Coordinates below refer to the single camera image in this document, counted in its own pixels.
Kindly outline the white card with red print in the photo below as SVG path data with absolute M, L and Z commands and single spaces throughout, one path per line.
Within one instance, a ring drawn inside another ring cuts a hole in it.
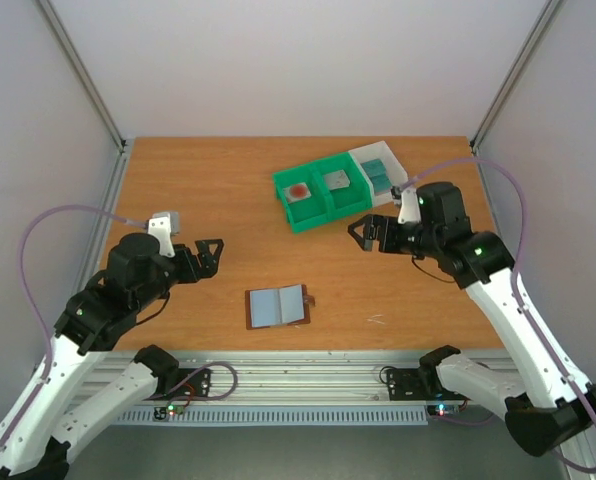
M 345 170 L 336 170 L 323 175 L 324 183 L 330 192 L 346 189 L 351 186 L 351 180 Z

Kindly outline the brown leather card holder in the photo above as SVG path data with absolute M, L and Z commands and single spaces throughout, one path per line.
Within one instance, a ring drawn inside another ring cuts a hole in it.
M 304 284 L 247 290 L 244 299 L 248 330 L 309 324 L 316 306 Z

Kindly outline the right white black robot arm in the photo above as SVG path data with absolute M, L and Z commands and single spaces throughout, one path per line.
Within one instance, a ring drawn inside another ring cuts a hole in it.
M 419 360 L 426 397 L 453 392 L 481 405 L 534 457 L 591 427 L 596 384 L 549 331 L 498 235 L 472 230 L 460 189 L 435 182 L 402 191 L 398 204 L 398 216 L 365 215 L 349 225 L 349 235 L 364 251 L 436 260 L 485 314 L 517 369 L 497 373 L 446 345 Z

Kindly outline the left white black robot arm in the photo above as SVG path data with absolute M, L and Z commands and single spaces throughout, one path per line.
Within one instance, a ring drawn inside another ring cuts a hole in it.
M 220 239 L 190 249 L 169 236 L 131 233 L 110 250 L 105 269 L 68 300 L 48 352 L 0 422 L 0 479 L 65 478 L 83 448 L 122 412 L 141 400 L 170 398 L 188 381 L 174 356 L 149 345 L 110 384 L 69 407 L 120 338 L 142 324 L 140 313 L 168 302 L 177 285 L 215 276 L 223 249 Z

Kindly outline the teal card in white bin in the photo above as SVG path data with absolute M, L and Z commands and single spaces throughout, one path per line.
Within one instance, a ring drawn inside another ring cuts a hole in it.
M 375 196 L 389 193 L 391 191 L 392 184 L 387 174 L 370 178 L 370 182 Z

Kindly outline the green middle bin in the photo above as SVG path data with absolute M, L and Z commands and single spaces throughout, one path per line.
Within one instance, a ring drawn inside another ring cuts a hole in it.
M 348 152 L 321 158 L 313 162 L 315 184 L 324 195 L 331 221 L 369 210 L 372 204 L 370 187 L 365 174 Z M 344 173 L 349 180 L 346 187 L 333 188 L 327 184 L 329 174 Z

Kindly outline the green bin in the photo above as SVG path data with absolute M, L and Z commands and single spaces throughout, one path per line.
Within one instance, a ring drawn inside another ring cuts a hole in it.
M 272 175 L 275 194 L 281 202 L 293 233 L 302 233 L 324 225 L 328 221 L 322 181 L 313 167 L 302 165 Z M 307 189 L 307 197 L 295 200 L 290 194 L 294 186 Z
M 365 174 L 348 152 L 321 158 L 313 162 L 315 184 L 324 195 L 331 221 L 369 210 L 372 204 L 370 187 Z M 333 188 L 327 184 L 329 174 L 344 173 L 349 180 L 346 187 Z

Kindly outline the white bin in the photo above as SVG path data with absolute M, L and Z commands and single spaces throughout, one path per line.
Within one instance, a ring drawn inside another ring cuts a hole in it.
M 385 141 L 378 141 L 348 151 L 369 187 L 373 207 L 391 203 L 391 188 L 402 186 L 409 176 Z

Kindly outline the green left bin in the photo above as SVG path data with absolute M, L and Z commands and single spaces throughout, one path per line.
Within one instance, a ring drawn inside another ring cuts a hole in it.
M 302 233 L 324 225 L 328 221 L 322 181 L 313 167 L 302 165 L 272 175 L 275 194 L 281 202 L 293 233 Z M 294 186 L 307 189 L 307 197 L 295 200 L 290 194 Z

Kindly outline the left circuit board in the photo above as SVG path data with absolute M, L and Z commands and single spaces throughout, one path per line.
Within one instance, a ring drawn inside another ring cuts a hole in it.
M 167 421 L 171 418 L 183 415 L 185 410 L 186 408 L 184 406 L 175 404 L 155 407 L 153 409 L 153 419 L 155 421 Z

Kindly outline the circuit board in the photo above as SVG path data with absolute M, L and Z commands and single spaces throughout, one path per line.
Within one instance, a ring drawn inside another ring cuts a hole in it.
M 153 419 L 155 421 L 167 421 L 171 418 L 183 415 L 185 410 L 186 408 L 184 406 L 175 404 L 155 407 L 153 409 Z
M 431 404 L 427 406 L 427 414 L 431 417 L 455 416 L 466 409 L 466 404 Z

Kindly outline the right circuit board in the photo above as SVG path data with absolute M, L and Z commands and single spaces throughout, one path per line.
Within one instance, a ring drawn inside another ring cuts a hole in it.
M 427 406 L 427 414 L 431 417 L 455 416 L 466 409 L 466 404 L 431 404 Z

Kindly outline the aluminium front rail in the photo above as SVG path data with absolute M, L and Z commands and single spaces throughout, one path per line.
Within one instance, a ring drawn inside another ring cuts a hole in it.
M 224 361 L 238 374 L 234 393 L 222 401 L 200 402 L 210 407 L 226 405 L 386 405 L 387 387 L 379 381 L 382 367 L 418 367 L 428 350 L 288 350 L 288 351 L 170 351 L 182 368 Z M 463 353 L 494 371 L 517 370 L 502 349 L 465 349 Z M 67 404 L 84 403 L 125 369 L 136 351 L 114 351 L 86 377 Z M 223 367 L 212 370 L 210 395 L 227 392 L 231 374 Z

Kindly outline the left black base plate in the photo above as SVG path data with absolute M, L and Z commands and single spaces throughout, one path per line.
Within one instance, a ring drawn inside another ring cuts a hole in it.
M 207 398 L 209 395 L 211 370 L 201 369 L 192 375 L 193 368 L 181 368 L 167 379 L 163 385 L 158 385 L 149 400 L 179 401 L 187 400 L 189 396 Z

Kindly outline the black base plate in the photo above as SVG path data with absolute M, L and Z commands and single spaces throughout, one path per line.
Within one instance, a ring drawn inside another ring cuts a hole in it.
M 424 386 L 414 368 L 382 367 L 379 381 L 387 388 L 390 401 L 466 401 L 467 397 L 446 389 L 433 393 Z
M 158 385 L 149 400 L 179 401 L 187 400 L 189 396 L 207 398 L 209 395 L 211 370 L 201 369 L 192 375 L 193 368 L 181 368 L 167 379 L 163 385 Z

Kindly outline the left aluminium frame post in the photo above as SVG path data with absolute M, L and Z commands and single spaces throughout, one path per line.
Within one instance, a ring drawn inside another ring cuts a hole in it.
M 102 121 L 112 142 L 119 152 L 123 152 L 127 140 L 123 137 L 116 122 L 112 118 L 105 101 L 96 87 L 53 2 L 49 0 L 35 0 L 34 4 L 46 22 L 49 31 L 57 42 L 59 49 L 74 72 L 95 112 Z

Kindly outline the aluminium frame post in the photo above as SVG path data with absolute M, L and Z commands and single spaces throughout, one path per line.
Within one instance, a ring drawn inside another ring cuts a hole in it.
M 127 140 L 123 137 L 116 122 L 112 118 L 105 101 L 96 87 L 53 2 L 49 0 L 35 0 L 34 4 L 46 22 L 49 31 L 57 42 L 59 49 L 74 72 L 95 112 L 102 121 L 112 142 L 119 152 L 123 152 Z
M 502 84 L 498 88 L 474 136 L 470 140 L 470 149 L 474 154 L 478 152 L 480 146 L 493 128 L 564 5 L 564 0 L 548 0 L 544 2 L 529 33 L 512 61 Z

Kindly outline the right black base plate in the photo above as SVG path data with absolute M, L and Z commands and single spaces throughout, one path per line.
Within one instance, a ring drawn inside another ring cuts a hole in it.
M 466 401 L 467 397 L 446 389 L 433 393 L 424 386 L 414 368 L 382 367 L 379 381 L 387 388 L 390 401 Z

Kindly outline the right aluminium frame post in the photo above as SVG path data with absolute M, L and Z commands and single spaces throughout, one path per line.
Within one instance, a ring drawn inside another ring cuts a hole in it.
M 498 88 L 474 136 L 470 140 L 470 149 L 474 154 L 478 152 L 480 146 L 493 128 L 564 5 L 564 0 L 548 0 L 544 2 L 529 33 L 512 61 L 502 84 Z

